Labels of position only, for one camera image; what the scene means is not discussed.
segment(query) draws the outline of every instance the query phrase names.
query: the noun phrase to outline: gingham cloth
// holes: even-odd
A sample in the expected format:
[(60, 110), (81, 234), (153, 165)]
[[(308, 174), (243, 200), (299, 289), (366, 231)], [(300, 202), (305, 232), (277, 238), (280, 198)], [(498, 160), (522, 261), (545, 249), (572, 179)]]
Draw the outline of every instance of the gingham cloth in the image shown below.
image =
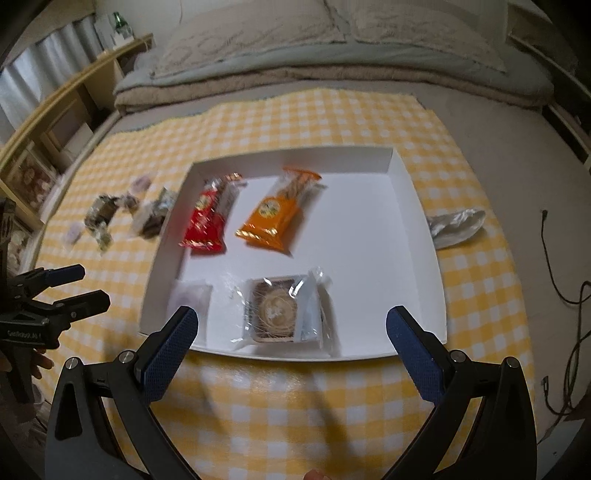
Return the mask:
[[(68, 357), (111, 361), (144, 339), (138, 318), (157, 241), (129, 238), (131, 218), (120, 213), (110, 228), (114, 243), (104, 255), (87, 233), (70, 251), (63, 246), (65, 231), (84, 218), (97, 195), (125, 192), (132, 179), (152, 171), (151, 200), (162, 186), (179, 189), (196, 161), (321, 145), (393, 145), (427, 215), (486, 210), (484, 229), (473, 240), (437, 252), (447, 303), (447, 348), (462, 349), (478, 361), (516, 356), (532, 393), (527, 320), (507, 243), (444, 125), (412, 96), (316, 89), (225, 103), (199, 116), (120, 133), (86, 160), (48, 225), (37, 262), (46, 268), (79, 262), (86, 278), (41, 298), (55, 301), (102, 288), (112, 305), (106, 314), (74, 323), (62, 334), (60, 349), (50, 352), (57, 366), (42, 381), (46, 396), (51, 398)], [(459, 453), (477, 406), (473, 401), (443, 464)], [(199, 475), (232, 480), (295, 480), (310, 468), (323, 469), (334, 480), (380, 478), (431, 407), (398, 358), (285, 364), (197, 352), (187, 354), (164, 399), (152, 405)], [(111, 417), (124, 452), (137, 464), (121, 420)]]

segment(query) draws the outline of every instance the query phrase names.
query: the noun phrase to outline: red snack package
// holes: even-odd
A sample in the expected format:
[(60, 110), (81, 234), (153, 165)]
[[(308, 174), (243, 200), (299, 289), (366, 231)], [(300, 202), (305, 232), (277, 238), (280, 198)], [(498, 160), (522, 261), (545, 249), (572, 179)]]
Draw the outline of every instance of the red snack package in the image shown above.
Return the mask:
[(208, 181), (195, 210), (191, 215), (181, 247), (189, 247), (195, 253), (217, 254), (226, 251), (223, 230), (232, 204), (238, 195), (236, 181), (242, 177), (236, 173)]

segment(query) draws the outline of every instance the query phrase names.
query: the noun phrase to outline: black cable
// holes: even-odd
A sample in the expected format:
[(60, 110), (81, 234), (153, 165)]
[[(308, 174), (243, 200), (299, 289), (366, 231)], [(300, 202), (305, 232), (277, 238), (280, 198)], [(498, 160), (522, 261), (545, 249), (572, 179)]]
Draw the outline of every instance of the black cable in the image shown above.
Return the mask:
[(583, 294), (584, 294), (586, 287), (591, 287), (591, 282), (585, 280), (581, 284), (581, 288), (579, 290), (578, 301), (569, 300), (564, 295), (562, 295), (562, 293), (558, 289), (558, 286), (556, 285), (556, 282), (554, 281), (554, 275), (552, 273), (552, 267), (550, 266), (550, 259), (548, 257), (548, 249), (546, 247), (546, 242), (544, 239), (544, 224), (545, 224), (547, 218), (548, 218), (548, 210), (542, 210), (542, 228), (540, 231), (540, 237), (542, 239), (542, 246), (544, 247), (544, 256), (546, 258), (546, 265), (548, 266), (548, 272), (550, 273), (550, 280), (552, 282), (552, 286), (554, 287), (554, 290), (556, 291), (556, 293), (558, 294), (558, 296), (560, 297), (560, 299), (563, 302), (565, 302), (569, 305), (576, 305), (577, 306), (577, 341), (574, 344), (574, 347), (569, 355), (569, 360), (566, 362), (566, 367), (564, 369), (564, 380), (563, 380), (563, 389), (562, 389), (563, 404), (562, 404), (562, 407), (560, 410), (553, 409), (552, 406), (550, 405), (550, 402), (548, 401), (548, 393), (550, 390), (550, 380), (548, 379), (548, 376), (545, 376), (542, 379), (542, 388), (544, 391), (544, 402), (545, 402), (548, 410), (550, 410), (550, 412), (552, 412), (557, 417), (556, 421), (550, 427), (552, 429), (552, 428), (556, 427), (556, 425), (558, 425), (558, 423), (560, 422), (560, 420), (563, 417), (566, 417), (567, 415), (571, 414), (574, 411), (574, 409), (578, 406), (578, 404), (573, 405), (572, 397), (573, 397), (574, 385), (577, 380), (577, 374), (579, 372), (579, 356), (580, 356), (581, 344), (583, 343), (583, 341), (585, 339), (587, 339), (588, 337), (591, 336), (591, 330), (589, 330), (587, 333), (585, 333), (585, 335), (581, 336), (582, 325), (583, 325), (583, 303), (585, 303), (587, 300), (589, 300), (591, 298), (591, 294), (587, 295), (585, 298), (583, 298)]
[[(544, 224), (546, 223), (546, 219), (548, 218), (548, 210), (542, 210), (542, 230), (540, 232), (540, 237), (542, 237), (542, 246), (544, 247), (544, 256), (546, 257), (546, 266), (548, 267), (548, 272), (550, 273), (550, 281), (552, 282), (552, 286), (556, 290), (556, 293), (560, 297), (560, 299), (568, 303), (569, 305), (579, 305), (581, 301), (572, 301), (566, 298), (564, 295), (560, 293), (560, 290), (556, 286), (556, 282), (554, 281), (554, 274), (552, 273), (552, 268), (550, 268), (550, 259), (548, 258), (548, 248), (546, 247), (546, 240), (544, 239)], [(587, 295), (587, 297), (583, 301), (587, 301), (591, 298), (591, 293)]]

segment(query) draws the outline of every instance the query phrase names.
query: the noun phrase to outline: beige blanket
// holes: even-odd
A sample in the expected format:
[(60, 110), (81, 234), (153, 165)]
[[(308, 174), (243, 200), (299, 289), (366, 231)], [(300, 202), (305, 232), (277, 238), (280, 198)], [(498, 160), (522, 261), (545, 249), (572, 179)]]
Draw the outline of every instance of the beige blanket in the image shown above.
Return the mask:
[(258, 72), (228, 75), (201, 82), (169, 87), (135, 87), (119, 93), (115, 106), (120, 110), (137, 111), (158, 105), (187, 102), (221, 93), (236, 92), (262, 85), (288, 83), (296, 80), (401, 80), (427, 82), (473, 93), (492, 100), (521, 107), (541, 106), (550, 98), (514, 95), (491, 87), (425, 70), (388, 66), (313, 66), (282, 67)]

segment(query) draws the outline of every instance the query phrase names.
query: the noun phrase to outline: white box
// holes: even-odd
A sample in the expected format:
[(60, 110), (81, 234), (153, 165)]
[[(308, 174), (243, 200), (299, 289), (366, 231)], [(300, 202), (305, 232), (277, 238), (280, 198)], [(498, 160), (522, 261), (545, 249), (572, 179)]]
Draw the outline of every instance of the white box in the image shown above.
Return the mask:
[[(290, 255), (248, 247), (234, 232), (267, 194), (283, 166), (308, 168), (324, 188), (305, 206)], [(180, 247), (205, 179), (241, 173), (246, 187), (226, 224), (223, 255), (195, 256)], [(163, 229), (152, 265), (140, 331), (162, 328), (177, 281), (213, 286), (207, 318), (191, 347), (203, 352), (291, 361), (396, 355), (385, 328), (388, 310), (404, 305), (423, 329), (447, 340), (441, 274), (423, 208), (402, 159), (392, 149), (326, 147), (218, 158), (193, 164)], [(330, 358), (309, 345), (261, 345), (236, 350), (243, 307), (235, 287), (250, 278), (304, 274), (321, 267), (326, 320), (336, 332)]]

